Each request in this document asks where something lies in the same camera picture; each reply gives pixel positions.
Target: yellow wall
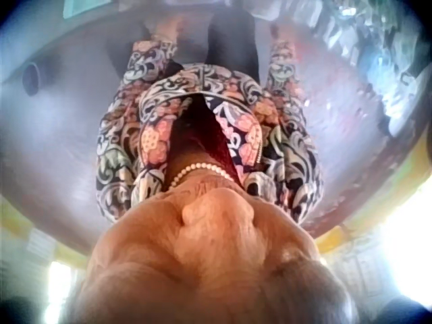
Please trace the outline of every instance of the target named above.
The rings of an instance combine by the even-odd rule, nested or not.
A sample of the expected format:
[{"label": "yellow wall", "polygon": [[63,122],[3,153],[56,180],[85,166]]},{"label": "yellow wall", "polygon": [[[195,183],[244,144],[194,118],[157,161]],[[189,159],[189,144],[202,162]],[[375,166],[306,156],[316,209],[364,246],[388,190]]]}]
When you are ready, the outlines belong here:
[{"label": "yellow wall", "polygon": [[359,237],[385,221],[392,211],[411,197],[431,176],[432,165],[427,152],[427,130],[400,168],[375,195],[341,225],[317,238],[321,253],[329,252],[347,241]]},{"label": "yellow wall", "polygon": [[[27,240],[34,224],[17,211],[4,197],[0,196],[0,226],[5,228],[9,233],[23,240]],[[55,247],[54,260],[65,263],[74,268],[85,269],[87,258],[68,248],[66,245],[57,242]]]}]

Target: patterned blouse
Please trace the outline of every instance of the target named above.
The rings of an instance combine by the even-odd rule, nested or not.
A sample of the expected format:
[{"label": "patterned blouse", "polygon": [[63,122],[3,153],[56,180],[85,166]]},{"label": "patterned blouse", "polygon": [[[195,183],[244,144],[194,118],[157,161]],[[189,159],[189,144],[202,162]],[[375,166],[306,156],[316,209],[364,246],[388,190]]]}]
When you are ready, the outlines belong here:
[{"label": "patterned blouse", "polygon": [[202,94],[219,122],[244,189],[301,222],[321,199],[317,154],[306,132],[293,46],[273,44],[266,87],[205,64],[163,78],[177,46],[134,44],[127,71],[103,116],[97,143],[97,201],[110,221],[161,192],[173,122]]}]

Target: black pants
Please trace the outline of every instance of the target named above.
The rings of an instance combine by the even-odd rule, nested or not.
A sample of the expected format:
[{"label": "black pants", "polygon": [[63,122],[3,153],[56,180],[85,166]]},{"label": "black pants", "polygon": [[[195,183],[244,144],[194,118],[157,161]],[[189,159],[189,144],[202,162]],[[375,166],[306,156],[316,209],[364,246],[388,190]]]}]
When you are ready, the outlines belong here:
[{"label": "black pants", "polygon": [[[213,16],[209,26],[209,52],[205,63],[248,74],[259,83],[255,20],[247,11],[224,7]],[[170,61],[165,77],[182,69],[180,64]]]}]

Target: neck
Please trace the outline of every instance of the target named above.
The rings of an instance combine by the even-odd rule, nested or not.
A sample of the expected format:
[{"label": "neck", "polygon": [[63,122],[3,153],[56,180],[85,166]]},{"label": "neck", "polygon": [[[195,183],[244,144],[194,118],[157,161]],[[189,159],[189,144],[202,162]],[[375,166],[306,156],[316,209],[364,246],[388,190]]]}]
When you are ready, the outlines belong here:
[{"label": "neck", "polygon": [[[210,163],[212,165],[221,166],[216,160],[214,160],[208,153],[195,143],[188,143],[181,150],[180,154],[170,156],[167,163],[167,170],[165,172],[165,187],[168,188],[174,178],[186,167],[195,163]],[[186,181],[186,179],[192,176],[199,175],[215,175],[214,171],[206,169],[197,169],[191,171],[185,175],[178,184]]]}]

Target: elderly woman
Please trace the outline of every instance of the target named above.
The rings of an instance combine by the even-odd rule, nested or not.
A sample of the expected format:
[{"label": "elderly woman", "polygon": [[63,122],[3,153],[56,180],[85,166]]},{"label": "elderly woman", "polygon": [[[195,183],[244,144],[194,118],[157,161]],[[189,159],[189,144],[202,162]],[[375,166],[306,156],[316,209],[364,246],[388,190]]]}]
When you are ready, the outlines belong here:
[{"label": "elderly woman", "polygon": [[259,84],[254,20],[217,14],[205,64],[174,63],[177,16],[138,41],[98,139],[97,243],[75,323],[351,323],[298,225],[322,195],[293,46]]}]

